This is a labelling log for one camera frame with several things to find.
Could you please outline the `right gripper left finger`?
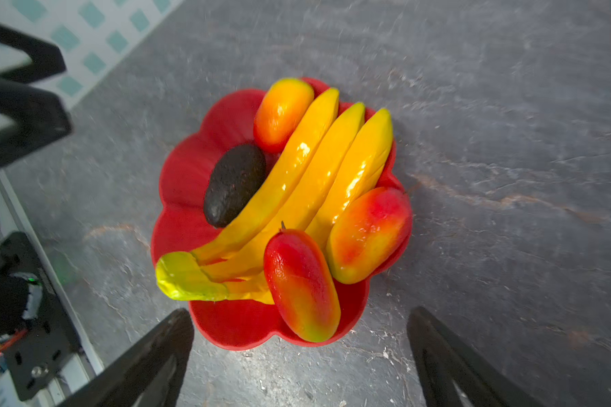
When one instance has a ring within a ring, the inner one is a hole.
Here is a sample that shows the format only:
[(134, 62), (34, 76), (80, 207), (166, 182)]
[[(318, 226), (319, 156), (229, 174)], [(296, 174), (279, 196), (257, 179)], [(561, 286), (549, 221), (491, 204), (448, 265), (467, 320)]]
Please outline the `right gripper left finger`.
[(188, 311), (174, 310), (61, 405), (175, 406), (194, 337)]

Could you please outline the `yellow fake banana bunch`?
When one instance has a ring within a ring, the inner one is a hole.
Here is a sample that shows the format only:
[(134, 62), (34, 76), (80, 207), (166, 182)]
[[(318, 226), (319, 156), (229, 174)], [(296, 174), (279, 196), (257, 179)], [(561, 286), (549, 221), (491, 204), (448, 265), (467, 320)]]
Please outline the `yellow fake banana bunch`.
[(265, 248), (281, 225), (321, 243), (344, 210), (372, 188), (393, 142), (389, 110), (365, 117), (362, 103), (339, 112), (329, 88), (309, 106), (278, 162), (240, 214), (218, 236), (156, 263), (161, 291), (179, 301), (254, 300), (271, 305), (262, 274)]

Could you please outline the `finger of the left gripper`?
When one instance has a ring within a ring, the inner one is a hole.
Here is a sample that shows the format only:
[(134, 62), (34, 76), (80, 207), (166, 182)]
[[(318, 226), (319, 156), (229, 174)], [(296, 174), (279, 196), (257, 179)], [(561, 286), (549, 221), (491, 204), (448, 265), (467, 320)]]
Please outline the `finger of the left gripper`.
[(32, 84), (66, 72), (66, 63), (60, 49), (50, 42), (0, 24), (0, 44), (19, 50), (30, 58), (28, 64), (0, 71), (0, 79)]
[(71, 118), (56, 94), (1, 78), (0, 115), (12, 121), (0, 129), (0, 168), (73, 131)]

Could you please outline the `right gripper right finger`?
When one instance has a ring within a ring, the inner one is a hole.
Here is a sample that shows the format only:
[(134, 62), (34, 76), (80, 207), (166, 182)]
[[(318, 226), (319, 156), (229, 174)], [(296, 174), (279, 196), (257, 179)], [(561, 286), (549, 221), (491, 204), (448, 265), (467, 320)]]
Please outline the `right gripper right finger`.
[(427, 406), (538, 406), (426, 308), (412, 310), (407, 337)]

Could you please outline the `red yellow fake mango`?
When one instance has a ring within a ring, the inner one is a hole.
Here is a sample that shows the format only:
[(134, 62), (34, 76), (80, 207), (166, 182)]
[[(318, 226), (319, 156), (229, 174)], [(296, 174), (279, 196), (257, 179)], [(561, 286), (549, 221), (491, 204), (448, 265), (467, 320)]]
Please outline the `red yellow fake mango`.
[(339, 297), (322, 250), (308, 234), (281, 225), (265, 248), (263, 271), (278, 313), (297, 337), (323, 343), (334, 336)]
[(351, 285), (370, 276), (409, 235), (412, 209), (395, 188), (374, 188), (351, 203), (333, 226), (326, 257), (333, 278)]
[(280, 153), (314, 100), (311, 85), (297, 78), (275, 82), (256, 112), (255, 143), (269, 154)]

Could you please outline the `dark fake avocado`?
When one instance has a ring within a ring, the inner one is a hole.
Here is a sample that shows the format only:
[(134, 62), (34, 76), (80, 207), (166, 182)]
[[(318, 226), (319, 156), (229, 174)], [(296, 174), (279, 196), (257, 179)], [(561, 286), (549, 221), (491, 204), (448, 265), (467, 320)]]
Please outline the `dark fake avocado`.
[(266, 158), (252, 143), (227, 151), (210, 174), (204, 213), (217, 228), (230, 224), (249, 203), (266, 179)]

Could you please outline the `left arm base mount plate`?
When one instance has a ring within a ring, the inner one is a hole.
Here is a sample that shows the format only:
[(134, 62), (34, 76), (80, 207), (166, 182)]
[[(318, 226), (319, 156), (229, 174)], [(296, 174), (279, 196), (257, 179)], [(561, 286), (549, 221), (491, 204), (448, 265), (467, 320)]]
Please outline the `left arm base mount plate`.
[(81, 348), (42, 260), (24, 232), (0, 244), (0, 354), (23, 402)]

